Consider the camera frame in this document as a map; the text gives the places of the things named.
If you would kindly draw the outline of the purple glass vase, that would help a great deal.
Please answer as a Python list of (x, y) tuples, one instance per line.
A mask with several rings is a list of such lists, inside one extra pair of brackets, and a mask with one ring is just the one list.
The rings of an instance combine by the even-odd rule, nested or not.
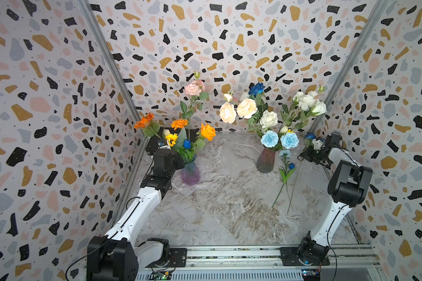
[(193, 186), (200, 181), (200, 171), (195, 163), (196, 156), (185, 164), (185, 167), (181, 170), (181, 180), (185, 185)]

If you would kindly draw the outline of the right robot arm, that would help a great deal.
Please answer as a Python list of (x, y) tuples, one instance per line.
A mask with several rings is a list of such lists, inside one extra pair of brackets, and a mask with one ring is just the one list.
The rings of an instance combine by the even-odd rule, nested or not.
[(318, 224), (302, 239), (297, 252), (302, 264), (317, 265), (323, 263), (332, 249), (332, 238), (343, 219), (364, 202), (373, 170), (358, 163), (342, 147), (342, 136), (337, 132), (324, 140), (313, 139), (298, 158), (327, 169), (336, 166), (327, 187), (331, 201)]

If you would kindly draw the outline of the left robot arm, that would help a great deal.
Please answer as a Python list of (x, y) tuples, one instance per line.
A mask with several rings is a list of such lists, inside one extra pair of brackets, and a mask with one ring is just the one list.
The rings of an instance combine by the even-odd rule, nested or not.
[(87, 246), (86, 280), (134, 281), (146, 267), (166, 267), (170, 263), (168, 240), (150, 238), (141, 245), (137, 238), (151, 213), (171, 188), (177, 170), (184, 168), (179, 153), (159, 149), (153, 154), (150, 173), (123, 216), (103, 237), (94, 237)]

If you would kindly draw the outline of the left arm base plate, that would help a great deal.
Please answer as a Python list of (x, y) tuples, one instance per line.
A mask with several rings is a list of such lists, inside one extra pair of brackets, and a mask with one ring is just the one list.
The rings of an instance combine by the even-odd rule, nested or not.
[(187, 248), (170, 248), (169, 268), (185, 268), (187, 260)]

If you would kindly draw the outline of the light blue carnation stem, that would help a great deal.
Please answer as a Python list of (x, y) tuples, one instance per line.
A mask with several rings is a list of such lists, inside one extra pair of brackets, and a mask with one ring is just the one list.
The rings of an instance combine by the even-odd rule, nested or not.
[(280, 192), (277, 196), (277, 199), (279, 199), (282, 191), (286, 191), (288, 201), (291, 203), (291, 193), (289, 191), (288, 181), (295, 172), (295, 164), (292, 162), (291, 157), (292, 153), (290, 150), (283, 150), (280, 152), (280, 158), (283, 162), (283, 165), (279, 168), (281, 181), (282, 181), (282, 187), (280, 189)]

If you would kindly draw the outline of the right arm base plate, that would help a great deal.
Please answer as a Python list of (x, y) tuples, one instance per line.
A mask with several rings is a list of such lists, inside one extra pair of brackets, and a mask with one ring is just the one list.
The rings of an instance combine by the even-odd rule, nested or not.
[(306, 247), (281, 247), (280, 259), (283, 266), (328, 266), (330, 261), (327, 257), (329, 247), (316, 245), (313, 248)]

